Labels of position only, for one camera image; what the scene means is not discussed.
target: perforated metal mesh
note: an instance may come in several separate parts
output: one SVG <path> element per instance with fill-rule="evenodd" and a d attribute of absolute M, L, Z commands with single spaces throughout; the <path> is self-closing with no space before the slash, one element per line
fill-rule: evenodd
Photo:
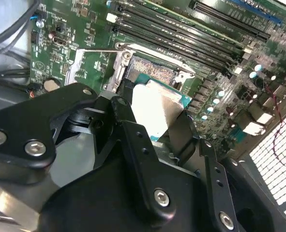
<path fill-rule="evenodd" d="M 275 150 L 285 166 L 280 163 L 273 152 L 274 136 L 280 125 L 250 153 L 250 157 L 253 159 L 278 205 L 286 203 L 286 118 L 283 124 L 281 134 L 275 142 Z"/>

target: blue connector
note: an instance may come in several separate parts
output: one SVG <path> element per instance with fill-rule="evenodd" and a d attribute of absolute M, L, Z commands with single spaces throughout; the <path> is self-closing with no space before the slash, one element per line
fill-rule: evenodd
<path fill-rule="evenodd" d="M 235 4 L 245 8 L 248 11 L 251 11 L 251 12 L 257 14 L 258 16 L 260 16 L 262 18 L 265 18 L 265 19 L 267 19 L 269 21 L 272 21 L 275 24 L 279 24 L 279 25 L 283 24 L 282 20 L 280 20 L 279 18 L 276 18 L 276 17 L 274 17 L 272 15 L 266 14 L 263 11 L 261 11 L 260 9 L 257 9 L 257 8 L 255 8 L 253 6 L 251 6 L 251 5 L 248 5 L 247 3 L 245 3 L 245 2 L 243 2 L 241 0 L 229 0 L 229 1 L 234 2 Z"/>

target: cable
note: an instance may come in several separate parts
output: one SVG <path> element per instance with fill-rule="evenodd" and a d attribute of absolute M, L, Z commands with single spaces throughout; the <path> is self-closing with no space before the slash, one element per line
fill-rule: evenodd
<path fill-rule="evenodd" d="M 30 25 L 30 20 L 25 23 L 23 28 L 20 30 L 20 32 L 17 34 L 17 36 L 13 39 L 13 41 L 11 41 L 9 43 L 9 45 L 7 45 L 6 47 L 0 49 L 0 54 L 7 53 L 9 50 L 12 49 L 15 46 L 15 44 L 17 43 L 17 41 L 21 38 L 21 36 L 26 32 L 26 30 L 28 29 L 29 25 Z"/>
<path fill-rule="evenodd" d="M 0 77 L 11 75 L 11 74 L 22 74 L 22 73 L 29 73 L 29 69 L 10 69 L 10 70 L 4 70 L 0 71 Z"/>
<path fill-rule="evenodd" d="M 276 144 L 276 140 L 278 138 L 279 135 L 281 135 L 280 131 L 281 129 L 284 127 L 284 121 L 283 121 L 283 118 L 282 118 L 282 115 L 280 113 L 280 110 L 279 110 L 279 107 L 278 107 L 278 103 L 277 103 L 277 98 L 276 98 L 276 95 L 272 93 L 272 91 L 266 87 L 266 90 L 273 96 L 273 100 L 274 100 L 274 103 L 275 103 L 275 109 L 276 109 L 276 112 L 278 114 L 278 117 L 279 117 L 279 121 L 280 121 L 280 127 L 279 129 L 276 131 L 275 135 L 274 135 L 274 139 L 273 139 L 273 153 L 276 157 L 276 159 L 284 166 L 286 167 L 286 164 L 284 164 L 282 162 L 282 160 L 279 158 L 278 154 L 276 153 L 276 148 L 275 148 L 275 144 Z"/>
<path fill-rule="evenodd" d="M 3 31 L 0 34 L 0 43 L 4 42 L 8 38 L 10 38 L 19 28 L 30 20 L 34 12 L 37 10 L 38 6 L 40 5 L 40 0 L 34 0 L 34 3 L 31 5 L 29 9 L 16 21 L 13 25 L 11 25 L 8 29 Z"/>

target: black ram slot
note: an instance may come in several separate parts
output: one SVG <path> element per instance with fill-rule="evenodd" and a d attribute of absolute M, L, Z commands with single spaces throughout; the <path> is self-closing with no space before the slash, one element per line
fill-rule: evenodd
<path fill-rule="evenodd" d="M 221 71 L 224 70 L 223 67 L 219 67 L 219 66 L 217 66 L 217 65 L 215 65 L 215 64 L 213 64 L 211 62 L 208 62 L 208 61 L 202 60 L 200 58 L 194 57 L 194 56 L 192 56 L 190 54 L 187 54 L 187 53 L 185 53 L 183 51 L 180 51 L 180 50 L 178 50 L 178 49 L 176 49 L 174 47 L 171 47 L 171 46 L 169 46 L 167 44 L 160 43 L 157 40 L 155 40 L 155 39 L 153 39 L 153 38 L 151 38 L 149 36 L 145 36 L 144 34 L 131 31 L 129 28 L 120 27 L 118 29 L 118 32 L 120 32 L 122 34 L 125 34 L 125 35 L 130 35 L 130 36 L 132 36 L 134 38 L 138 38 L 138 39 L 144 40 L 146 42 L 149 42 L 152 45 L 158 46 L 161 49 L 164 49 L 164 50 L 167 50 L 167 51 L 172 51 L 172 52 L 174 52 L 175 54 L 177 54 L 179 56 L 186 57 L 186 58 L 188 58 L 188 59 L 190 59 L 190 60 L 192 60 L 192 61 L 194 61 L 194 62 L 196 62 L 198 64 L 201 64 L 203 66 L 207 66 L 207 67 L 209 67 L 211 69 L 214 69 L 216 71 L 221 72 Z"/>
<path fill-rule="evenodd" d="M 222 52 L 212 46 L 204 44 L 186 35 L 182 35 L 174 30 L 165 26 L 149 21 L 148 19 L 141 18 L 133 13 L 123 14 L 124 21 L 132 23 L 138 27 L 148 27 L 153 30 L 153 33 L 163 36 L 172 41 L 177 41 L 193 50 L 201 52 L 205 55 L 213 57 L 221 62 L 231 62 L 232 58 L 225 52 Z"/>
<path fill-rule="evenodd" d="M 133 20 L 131 22 L 124 20 L 124 22 L 126 22 L 130 27 L 136 26 L 138 28 L 141 28 L 142 30 L 145 29 L 144 24 L 135 22 Z M 227 59 L 224 60 L 223 58 L 216 56 L 214 54 L 211 54 L 211 53 L 209 53 L 209 52 L 207 52 L 207 51 L 205 51 L 199 47 L 194 47 L 193 45 L 188 44 L 185 41 L 182 41 L 182 40 L 176 39 L 176 38 L 172 39 L 172 36 L 168 36 L 168 35 L 165 35 L 163 33 L 159 33 L 158 31 L 154 30 L 153 28 L 149 28 L 148 32 L 157 35 L 155 37 L 155 39 L 157 39 L 159 41 L 162 41 L 166 44 L 170 44 L 170 45 L 172 45 L 176 48 L 179 48 L 183 51 L 188 51 L 189 53 L 191 53 L 193 55 L 195 54 L 196 56 L 198 56 L 202 59 L 206 59 L 210 62 L 214 62 L 217 65 L 221 65 L 221 66 L 225 67 L 226 62 L 232 63 L 231 60 L 227 60 Z"/>
<path fill-rule="evenodd" d="M 181 33 L 183 35 L 189 36 L 193 39 L 196 39 L 204 44 L 210 45 L 215 47 L 216 49 L 219 49 L 223 52 L 235 52 L 240 54 L 242 52 L 242 49 L 240 47 L 236 47 L 234 44 L 228 43 L 226 41 L 220 40 L 216 37 L 213 37 L 203 31 L 200 31 L 194 27 L 191 27 L 189 25 L 186 25 L 184 23 L 179 22 L 178 20 L 175 20 L 173 18 L 170 18 L 166 15 L 160 14 L 152 9 L 149 9 L 145 6 L 142 6 L 140 4 L 131 3 L 134 7 L 131 7 L 129 5 L 123 5 L 120 4 L 120 7 L 118 7 L 118 10 L 120 12 L 130 12 L 135 15 L 138 15 L 142 18 L 148 19 L 154 23 L 160 24 L 164 27 L 167 27 L 171 30 L 174 30 L 178 33 Z"/>
<path fill-rule="evenodd" d="M 252 26 L 249 26 L 241 21 L 236 20 L 235 18 L 232 18 L 216 9 L 213 9 L 201 2 L 197 2 L 197 1 L 192 1 L 189 5 L 190 8 L 192 8 L 194 11 L 197 11 L 199 13 L 202 14 L 207 14 L 213 18 L 215 18 L 216 20 L 220 20 L 226 23 L 229 23 L 233 26 L 235 26 L 236 28 L 238 28 L 238 30 L 242 30 L 244 31 L 244 33 L 249 34 L 250 36 L 257 38 L 261 41 L 266 42 L 271 36 L 263 31 L 260 31 Z"/>
<path fill-rule="evenodd" d="M 164 38 L 162 36 L 154 34 L 152 31 L 145 30 L 145 28 L 140 28 L 140 27 L 137 27 L 131 23 L 125 23 L 124 21 L 120 22 L 120 26 L 129 28 L 134 33 L 143 34 L 143 35 L 145 35 L 149 38 L 152 38 L 153 40 L 160 42 L 162 44 L 169 45 L 170 49 L 174 48 L 175 51 L 179 50 L 181 52 L 189 54 L 190 56 L 195 57 L 196 59 L 201 59 L 202 61 L 205 61 L 205 62 L 208 61 L 208 62 L 213 63 L 214 65 L 217 65 L 219 67 L 226 68 L 225 62 L 217 61 L 217 60 L 213 59 L 212 57 L 209 57 L 209 56 L 206 56 L 200 52 L 194 51 L 193 49 L 190 49 L 190 48 L 184 46 L 183 44 L 177 43 L 175 41 L 167 40 L 166 38 Z"/>

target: motherboard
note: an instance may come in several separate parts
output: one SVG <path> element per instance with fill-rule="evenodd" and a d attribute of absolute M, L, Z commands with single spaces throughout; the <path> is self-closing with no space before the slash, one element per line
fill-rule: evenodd
<path fill-rule="evenodd" d="M 286 97 L 286 6 L 273 0 L 43 0 L 31 32 L 40 95 L 81 82 L 116 92 L 140 73 L 172 87 L 227 155 L 265 133 Z"/>

